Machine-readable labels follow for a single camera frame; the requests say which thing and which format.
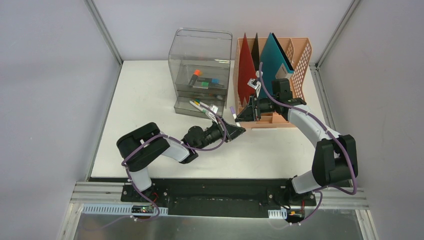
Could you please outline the thin white pen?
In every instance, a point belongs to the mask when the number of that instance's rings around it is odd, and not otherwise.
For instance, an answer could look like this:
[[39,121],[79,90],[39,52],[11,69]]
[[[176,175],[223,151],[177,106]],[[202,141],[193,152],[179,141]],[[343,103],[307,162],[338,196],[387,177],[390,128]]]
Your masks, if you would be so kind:
[[265,132],[265,131],[277,131],[278,128],[252,128],[252,131],[256,131],[256,132]]

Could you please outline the red folder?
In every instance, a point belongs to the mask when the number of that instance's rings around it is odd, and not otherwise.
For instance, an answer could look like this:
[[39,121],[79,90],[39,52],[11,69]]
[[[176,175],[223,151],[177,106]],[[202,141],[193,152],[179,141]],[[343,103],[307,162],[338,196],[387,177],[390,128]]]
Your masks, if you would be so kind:
[[249,101],[250,95],[255,93],[255,89],[248,85],[250,79],[256,78],[256,71],[259,70],[260,49],[259,39],[247,38],[246,33],[238,43],[238,54],[236,55],[237,65],[237,94],[242,106]]

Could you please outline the white marker green tip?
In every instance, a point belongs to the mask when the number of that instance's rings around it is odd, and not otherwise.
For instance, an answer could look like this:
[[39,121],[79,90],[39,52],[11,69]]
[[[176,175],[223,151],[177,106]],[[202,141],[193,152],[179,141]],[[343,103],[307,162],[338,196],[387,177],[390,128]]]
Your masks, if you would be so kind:
[[204,113],[204,114],[207,112],[207,110],[206,110],[205,108],[203,108],[203,107],[199,107],[198,105],[196,105],[196,104],[195,104],[195,101],[190,100],[190,101],[189,101],[189,103],[190,103],[193,107],[195,107],[197,110],[199,110],[200,112],[202,112],[202,113]]

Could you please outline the black highlighter blue cap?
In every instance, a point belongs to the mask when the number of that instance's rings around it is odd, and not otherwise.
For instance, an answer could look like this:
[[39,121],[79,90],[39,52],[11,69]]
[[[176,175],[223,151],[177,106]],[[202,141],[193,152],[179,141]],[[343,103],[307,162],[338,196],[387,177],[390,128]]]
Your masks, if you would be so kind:
[[198,78],[199,82],[205,82],[205,83],[211,83],[211,84],[219,84],[220,80],[217,78],[207,78],[207,77],[199,77]]

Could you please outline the black highlighter green cap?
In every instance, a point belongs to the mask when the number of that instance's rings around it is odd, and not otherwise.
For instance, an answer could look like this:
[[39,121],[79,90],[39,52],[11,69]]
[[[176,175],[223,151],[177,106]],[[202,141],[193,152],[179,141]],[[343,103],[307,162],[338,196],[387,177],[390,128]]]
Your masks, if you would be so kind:
[[196,81],[191,87],[198,88],[198,89],[208,89],[209,83],[204,81]]

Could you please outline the peach plastic file rack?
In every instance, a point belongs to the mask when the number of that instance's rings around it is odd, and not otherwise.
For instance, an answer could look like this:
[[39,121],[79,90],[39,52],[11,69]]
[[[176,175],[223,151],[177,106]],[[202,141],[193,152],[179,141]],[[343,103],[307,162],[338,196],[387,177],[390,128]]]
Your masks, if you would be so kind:
[[[313,53],[312,45],[307,37],[279,37],[278,41],[282,46],[287,57],[294,68],[294,74],[290,77],[290,88],[293,97],[305,99],[303,92],[303,83],[309,68],[309,62]],[[238,75],[239,75],[239,58],[243,39],[238,38],[236,41],[234,54],[234,68],[232,74],[232,85],[234,93],[234,109],[238,114],[244,108],[238,94]],[[274,128],[293,128],[294,125],[284,120],[284,118],[274,113],[264,113],[261,119],[256,122],[241,122],[240,125],[245,129],[274,129]]]

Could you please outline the teal blue folder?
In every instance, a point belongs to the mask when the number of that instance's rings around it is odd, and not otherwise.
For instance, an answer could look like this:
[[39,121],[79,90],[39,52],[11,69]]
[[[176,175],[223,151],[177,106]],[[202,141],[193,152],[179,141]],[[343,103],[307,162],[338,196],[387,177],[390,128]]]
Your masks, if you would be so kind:
[[260,61],[262,62],[263,84],[259,98],[267,98],[264,88],[273,95],[272,81],[275,79],[289,79],[295,71],[290,59],[273,32],[270,32],[268,35],[260,54]]

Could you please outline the black highlighter orange cap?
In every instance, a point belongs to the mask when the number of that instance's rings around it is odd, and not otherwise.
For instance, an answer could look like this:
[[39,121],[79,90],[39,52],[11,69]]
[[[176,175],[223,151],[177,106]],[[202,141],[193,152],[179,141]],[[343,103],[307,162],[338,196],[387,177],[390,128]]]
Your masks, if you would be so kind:
[[198,80],[199,76],[201,76],[201,75],[202,75],[202,72],[199,69],[196,69],[194,71],[194,73],[192,74],[192,76],[191,76],[191,78],[188,82],[188,85],[192,86]]

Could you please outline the clear grey drawer organizer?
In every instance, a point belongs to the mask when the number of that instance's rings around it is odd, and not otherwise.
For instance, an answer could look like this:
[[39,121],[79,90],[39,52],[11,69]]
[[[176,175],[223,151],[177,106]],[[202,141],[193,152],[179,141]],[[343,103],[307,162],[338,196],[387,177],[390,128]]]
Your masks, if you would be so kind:
[[233,35],[229,31],[179,28],[168,66],[177,114],[206,118],[201,103],[223,115],[229,92]]

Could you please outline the white marker yellow cap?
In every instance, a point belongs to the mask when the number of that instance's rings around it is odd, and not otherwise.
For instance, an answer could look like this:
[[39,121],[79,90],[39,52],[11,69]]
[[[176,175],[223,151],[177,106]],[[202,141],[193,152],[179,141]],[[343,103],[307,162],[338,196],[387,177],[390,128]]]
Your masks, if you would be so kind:
[[195,108],[197,108],[200,112],[206,114],[209,113],[211,108],[209,105],[204,104],[203,102],[197,102],[197,101],[193,101],[191,103]]

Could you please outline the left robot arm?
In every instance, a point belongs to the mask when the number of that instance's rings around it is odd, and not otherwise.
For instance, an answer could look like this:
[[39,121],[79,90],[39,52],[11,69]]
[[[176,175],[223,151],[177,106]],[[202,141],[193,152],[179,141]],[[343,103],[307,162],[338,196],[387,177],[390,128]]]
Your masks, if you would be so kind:
[[199,156],[198,151],[213,151],[218,146],[207,147],[216,142],[220,145],[228,143],[245,132],[245,128],[225,120],[213,121],[212,125],[205,129],[192,126],[184,137],[178,140],[163,133],[156,123],[150,122],[120,137],[116,146],[123,158],[121,165],[125,168],[129,181],[135,184],[133,195],[144,203],[153,195],[148,166],[159,156],[171,158],[180,164],[188,164]]

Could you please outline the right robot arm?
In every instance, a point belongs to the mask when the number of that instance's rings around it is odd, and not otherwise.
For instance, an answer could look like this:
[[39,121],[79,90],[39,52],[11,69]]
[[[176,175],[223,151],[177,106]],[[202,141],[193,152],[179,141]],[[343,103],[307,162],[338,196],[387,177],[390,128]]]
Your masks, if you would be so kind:
[[284,200],[296,205],[304,198],[304,193],[335,188],[342,181],[352,180],[353,189],[341,191],[357,193],[358,162],[355,139],[341,135],[320,121],[302,98],[294,98],[289,80],[272,81],[273,94],[258,98],[261,90],[259,78],[251,78],[247,85],[254,90],[247,105],[237,115],[236,122],[257,122],[264,113],[278,113],[286,121],[296,126],[315,148],[311,170],[293,177],[284,190]]

